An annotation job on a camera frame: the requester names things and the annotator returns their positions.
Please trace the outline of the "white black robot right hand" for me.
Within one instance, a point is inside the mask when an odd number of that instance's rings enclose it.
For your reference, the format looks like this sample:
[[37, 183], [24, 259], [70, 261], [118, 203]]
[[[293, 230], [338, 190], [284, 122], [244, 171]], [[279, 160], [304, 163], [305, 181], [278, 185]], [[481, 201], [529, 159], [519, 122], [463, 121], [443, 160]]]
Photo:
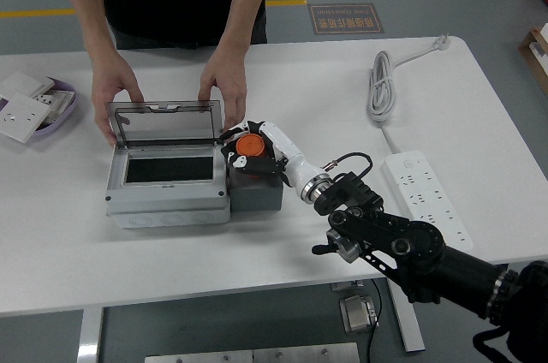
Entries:
[[[256, 134], [265, 142], [264, 157], [248, 156], [236, 150], [236, 142], [248, 134]], [[310, 164], [295, 143], [271, 122], [240, 123], [221, 134], [218, 140], [225, 144], [223, 154], [230, 168], [250, 176], [278, 176], [308, 204], [315, 202], [333, 184], [327, 172]]]

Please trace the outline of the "person's left hand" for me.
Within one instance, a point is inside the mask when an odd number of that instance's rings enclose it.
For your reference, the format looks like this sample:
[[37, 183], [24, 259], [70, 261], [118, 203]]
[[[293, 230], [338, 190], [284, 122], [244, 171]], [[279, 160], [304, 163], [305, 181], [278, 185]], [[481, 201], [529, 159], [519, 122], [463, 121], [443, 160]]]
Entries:
[[213, 87], [221, 92], [224, 131], [242, 122], [246, 114], [245, 56], [248, 49], [248, 46], [219, 45], [200, 76], [198, 100], [209, 100]]

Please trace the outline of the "person's right hand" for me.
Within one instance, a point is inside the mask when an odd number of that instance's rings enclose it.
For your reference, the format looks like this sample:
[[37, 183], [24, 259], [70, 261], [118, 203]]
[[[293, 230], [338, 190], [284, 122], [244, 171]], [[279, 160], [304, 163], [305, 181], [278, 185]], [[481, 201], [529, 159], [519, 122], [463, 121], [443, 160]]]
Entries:
[[122, 91], [128, 93], [132, 102], [144, 101], [133, 70], [116, 50], [93, 57], [91, 100], [95, 111], [94, 121], [110, 146], [116, 144], [116, 136], [110, 125], [106, 105], [113, 102]]

